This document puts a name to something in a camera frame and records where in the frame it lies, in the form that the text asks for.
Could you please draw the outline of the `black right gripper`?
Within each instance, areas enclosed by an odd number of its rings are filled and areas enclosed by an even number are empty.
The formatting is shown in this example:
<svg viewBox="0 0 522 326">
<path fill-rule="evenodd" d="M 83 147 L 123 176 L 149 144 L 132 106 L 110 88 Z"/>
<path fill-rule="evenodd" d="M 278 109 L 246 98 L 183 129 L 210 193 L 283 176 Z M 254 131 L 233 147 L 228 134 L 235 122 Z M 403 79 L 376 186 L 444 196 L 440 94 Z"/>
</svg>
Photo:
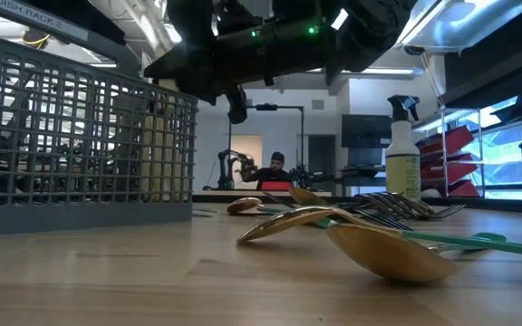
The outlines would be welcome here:
<svg viewBox="0 0 522 326">
<path fill-rule="evenodd" d="M 178 44 L 144 69 L 147 78 L 173 80 L 181 92 L 214 105 L 224 95 L 232 124 L 247 119 L 242 85 L 320 69 L 331 57 L 334 29 L 312 20 L 267 23 L 220 35 L 206 49 Z"/>
</svg>

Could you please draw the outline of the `knife with cream handle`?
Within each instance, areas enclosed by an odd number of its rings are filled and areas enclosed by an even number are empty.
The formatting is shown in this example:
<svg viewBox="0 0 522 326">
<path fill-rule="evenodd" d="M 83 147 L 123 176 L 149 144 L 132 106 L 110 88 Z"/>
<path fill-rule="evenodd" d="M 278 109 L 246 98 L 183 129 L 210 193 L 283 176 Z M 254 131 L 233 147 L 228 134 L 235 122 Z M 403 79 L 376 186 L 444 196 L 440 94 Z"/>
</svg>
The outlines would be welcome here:
<svg viewBox="0 0 522 326">
<path fill-rule="evenodd" d="M 150 201 L 150 153 L 152 144 L 152 125 L 153 118 L 148 116 L 144 120 L 145 130 L 142 135 L 142 152 L 140 156 L 142 159 L 140 168 L 140 192 L 143 202 Z"/>
<path fill-rule="evenodd" d="M 164 198 L 169 202 L 179 202 L 179 151 L 175 140 L 175 135 L 167 133 L 165 135 L 165 168 L 164 168 Z"/>
<path fill-rule="evenodd" d="M 159 202 L 161 200 L 160 191 L 162 188 L 162 153 L 163 153 L 163 130 L 164 118 L 162 109 L 155 106 L 152 109 L 152 144 L 150 153 L 150 201 Z"/>
</svg>

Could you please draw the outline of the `grey silverware rack basket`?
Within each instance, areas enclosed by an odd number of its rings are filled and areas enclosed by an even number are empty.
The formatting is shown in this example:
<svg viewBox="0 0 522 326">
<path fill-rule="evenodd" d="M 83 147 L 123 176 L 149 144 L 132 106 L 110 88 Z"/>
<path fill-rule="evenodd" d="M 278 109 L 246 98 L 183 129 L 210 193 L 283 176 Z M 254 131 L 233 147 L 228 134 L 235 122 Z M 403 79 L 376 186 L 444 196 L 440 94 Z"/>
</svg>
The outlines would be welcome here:
<svg viewBox="0 0 522 326">
<path fill-rule="evenodd" d="M 0 235 L 190 219 L 197 102 L 144 80 L 141 67 L 127 44 L 0 0 Z M 161 200 L 143 202 L 142 135 L 155 106 Z M 164 198 L 167 133 L 180 156 L 179 202 Z"/>
</svg>

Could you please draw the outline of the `person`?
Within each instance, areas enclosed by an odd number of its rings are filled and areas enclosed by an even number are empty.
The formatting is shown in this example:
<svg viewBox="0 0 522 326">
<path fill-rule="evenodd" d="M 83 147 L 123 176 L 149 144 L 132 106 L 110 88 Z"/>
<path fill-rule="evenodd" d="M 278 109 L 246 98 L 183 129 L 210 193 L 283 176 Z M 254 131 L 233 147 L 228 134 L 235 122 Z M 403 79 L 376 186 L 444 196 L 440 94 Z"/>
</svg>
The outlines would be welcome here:
<svg viewBox="0 0 522 326">
<path fill-rule="evenodd" d="M 257 182 L 256 189 L 261 190 L 265 182 L 287 182 L 290 181 L 289 174 L 283 170 L 285 164 L 285 156 L 283 153 L 276 151 L 271 156 L 270 166 L 268 168 L 260 168 L 255 172 L 241 172 L 244 182 Z"/>
</svg>

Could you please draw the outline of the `dark door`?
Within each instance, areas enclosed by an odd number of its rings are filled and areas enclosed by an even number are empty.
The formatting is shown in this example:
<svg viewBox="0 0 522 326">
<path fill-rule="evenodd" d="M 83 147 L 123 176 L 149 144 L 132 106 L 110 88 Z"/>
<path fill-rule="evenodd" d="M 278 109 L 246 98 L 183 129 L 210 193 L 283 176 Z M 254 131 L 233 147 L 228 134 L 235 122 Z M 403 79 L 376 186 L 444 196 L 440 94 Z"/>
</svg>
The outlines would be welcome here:
<svg viewBox="0 0 522 326">
<path fill-rule="evenodd" d="M 308 137 L 308 169 L 312 174 L 333 178 L 336 169 L 335 159 L 334 135 Z"/>
</svg>

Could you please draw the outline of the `long ceiling light strip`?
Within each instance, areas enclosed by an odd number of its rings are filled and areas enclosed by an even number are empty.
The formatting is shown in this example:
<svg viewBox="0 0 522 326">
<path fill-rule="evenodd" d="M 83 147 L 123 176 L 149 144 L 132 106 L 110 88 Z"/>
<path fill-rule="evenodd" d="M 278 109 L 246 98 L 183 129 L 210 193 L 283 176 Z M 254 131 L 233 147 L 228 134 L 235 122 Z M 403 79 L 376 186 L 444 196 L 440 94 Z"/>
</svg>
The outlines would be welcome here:
<svg viewBox="0 0 522 326">
<path fill-rule="evenodd" d="M 92 67 L 115 69 L 116 63 L 92 63 Z M 421 68 L 367 68 L 360 72 L 361 75 L 387 75 L 387 76 L 420 76 Z"/>
</svg>

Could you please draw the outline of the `dark equipment cart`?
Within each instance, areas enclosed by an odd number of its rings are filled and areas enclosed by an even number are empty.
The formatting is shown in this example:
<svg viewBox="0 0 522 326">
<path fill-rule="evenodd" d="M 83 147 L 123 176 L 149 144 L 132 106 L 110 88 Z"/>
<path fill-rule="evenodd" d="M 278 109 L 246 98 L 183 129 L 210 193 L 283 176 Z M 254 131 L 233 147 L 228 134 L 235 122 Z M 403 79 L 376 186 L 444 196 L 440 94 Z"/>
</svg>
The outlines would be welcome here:
<svg viewBox="0 0 522 326">
<path fill-rule="evenodd" d="M 340 170 L 335 182 L 342 186 L 342 196 L 347 196 L 348 187 L 385 187 L 385 166 L 359 165 Z"/>
</svg>

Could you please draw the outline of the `white spray bottle yellow label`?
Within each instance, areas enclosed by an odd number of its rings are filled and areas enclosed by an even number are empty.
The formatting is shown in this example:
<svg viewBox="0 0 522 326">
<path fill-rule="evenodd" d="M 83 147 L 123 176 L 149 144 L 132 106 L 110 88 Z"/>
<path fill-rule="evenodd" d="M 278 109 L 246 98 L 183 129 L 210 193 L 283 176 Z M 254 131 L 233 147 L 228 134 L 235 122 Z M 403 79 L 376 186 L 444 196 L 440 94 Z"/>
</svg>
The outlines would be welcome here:
<svg viewBox="0 0 522 326">
<path fill-rule="evenodd" d="M 392 107 L 391 144 L 386 149 L 386 189 L 388 192 L 421 200 L 421 153 L 412 137 L 410 117 L 418 120 L 416 106 L 420 99 L 410 95 L 393 95 L 387 99 Z"/>
</svg>

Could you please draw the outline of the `red storage bin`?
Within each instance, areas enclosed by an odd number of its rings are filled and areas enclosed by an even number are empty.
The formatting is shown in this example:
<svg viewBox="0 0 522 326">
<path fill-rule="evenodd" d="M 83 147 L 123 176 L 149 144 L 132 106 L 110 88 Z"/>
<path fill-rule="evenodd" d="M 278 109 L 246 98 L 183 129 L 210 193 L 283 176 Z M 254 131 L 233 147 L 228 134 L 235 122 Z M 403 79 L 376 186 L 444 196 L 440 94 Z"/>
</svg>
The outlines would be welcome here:
<svg viewBox="0 0 522 326">
<path fill-rule="evenodd" d="M 416 143 L 416 146 L 421 155 L 429 155 L 435 152 L 442 153 L 443 151 L 451 155 L 463 149 L 473 140 L 474 136 L 471 131 L 466 126 L 462 126 L 422 139 Z"/>
<path fill-rule="evenodd" d="M 469 179 L 461 179 L 448 186 L 445 190 L 443 184 L 435 186 L 443 197 L 480 197 L 479 192 Z"/>
<path fill-rule="evenodd" d="M 423 161 L 420 167 L 420 177 L 423 184 L 439 183 L 448 180 L 450 184 L 459 181 L 466 175 L 478 169 L 478 165 L 469 153 L 447 157 L 444 159 Z"/>
</svg>

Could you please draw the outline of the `black background rig frame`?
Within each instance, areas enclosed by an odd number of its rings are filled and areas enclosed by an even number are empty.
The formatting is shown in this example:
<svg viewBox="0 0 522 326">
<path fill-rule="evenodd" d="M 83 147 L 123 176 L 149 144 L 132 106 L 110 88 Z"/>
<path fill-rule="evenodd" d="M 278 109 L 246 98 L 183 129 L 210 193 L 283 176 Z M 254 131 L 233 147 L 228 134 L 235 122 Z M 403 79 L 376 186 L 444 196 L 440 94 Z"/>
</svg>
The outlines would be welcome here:
<svg viewBox="0 0 522 326">
<path fill-rule="evenodd" d="M 307 171 L 305 170 L 305 107 L 304 106 L 287 106 L 287 105 L 277 105 L 273 103 L 264 103 L 257 105 L 247 105 L 246 108 L 248 110 L 257 110 L 257 111 L 276 111 L 276 110 L 299 110 L 301 114 L 301 133 L 299 135 L 300 144 L 297 147 L 297 165 L 292 171 L 289 173 L 292 178 L 292 183 L 296 187 L 306 188 L 306 177 Z M 235 161 L 238 161 L 241 164 L 241 169 L 239 172 L 254 172 L 256 165 L 254 160 L 242 153 L 238 153 L 232 149 L 227 149 L 225 152 L 225 156 L 227 157 L 227 167 L 232 168 L 232 164 Z"/>
</svg>

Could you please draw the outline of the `black wall monitor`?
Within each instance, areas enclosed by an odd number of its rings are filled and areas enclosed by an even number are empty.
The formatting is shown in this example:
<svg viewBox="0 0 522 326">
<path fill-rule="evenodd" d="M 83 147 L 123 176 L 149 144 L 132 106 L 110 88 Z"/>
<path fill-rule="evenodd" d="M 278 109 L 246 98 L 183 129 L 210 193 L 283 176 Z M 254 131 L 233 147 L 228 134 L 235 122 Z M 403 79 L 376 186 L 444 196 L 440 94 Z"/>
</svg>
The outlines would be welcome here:
<svg viewBox="0 0 522 326">
<path fill-rule="evenodd" d="M 342 116 L 341 146 L 348 149 L 384 149 L 392 140 L 392 118 L 381 115 Z"/>
</svg>

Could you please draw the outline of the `metal shelf frame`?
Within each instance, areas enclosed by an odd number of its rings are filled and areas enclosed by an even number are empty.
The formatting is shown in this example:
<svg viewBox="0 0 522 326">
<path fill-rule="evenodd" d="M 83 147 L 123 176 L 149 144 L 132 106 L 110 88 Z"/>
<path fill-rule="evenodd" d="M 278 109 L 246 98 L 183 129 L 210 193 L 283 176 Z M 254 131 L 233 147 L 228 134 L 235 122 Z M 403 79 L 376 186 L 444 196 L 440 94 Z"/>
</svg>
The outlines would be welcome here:
<svg viewBox="0 0 522 326">
<path fill-rule="evenodd" d="M 478 133 L 478 148 L 479 148 L 479 160 L 465 160 L 460 161 L 460 164 L 476 164 L 479 166 L 480 171 L 480 190 L 478 194 L 482 199 L 486 198 L 486 184 L 485 184 L 485 168 L 487 161 L 484 156 L 484 148 L 483 148 L 483 132 L 481 125 L 481 108 L 475 109 L 457 109 L 457 108 L 448 108 L 446 105 L 442 105 L 440 107 L 440 126 L 442 127 L 441 139 L 442 139 L 442 168 L 443 168 L 443 177 L 444 177 L 444 196 L 450 196 L 450 181 L 449 181 L 449 151 L 448 151 L 448 141 L 447 141 L 447 132 L 450 128 L 450 122 L 455 121 L 455 127 L 458 127 L 458 119 L 464 118 L 468 115 L 477 115 L 477 133 Z"/>
</svg>

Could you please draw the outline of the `silver ceiling duct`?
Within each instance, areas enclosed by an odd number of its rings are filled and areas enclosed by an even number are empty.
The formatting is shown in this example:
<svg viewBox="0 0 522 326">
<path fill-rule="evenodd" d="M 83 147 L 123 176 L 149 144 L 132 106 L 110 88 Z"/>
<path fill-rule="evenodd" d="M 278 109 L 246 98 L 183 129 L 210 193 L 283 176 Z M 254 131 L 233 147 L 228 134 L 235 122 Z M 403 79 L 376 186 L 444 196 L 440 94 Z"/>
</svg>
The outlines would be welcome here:
<svg viewBox="0 0 522 326">
<path fill-rule="evenodd" d="M 520 14 L 522 0 L 418 0 L 397 44 L 459 52 Z"/>
</svg>

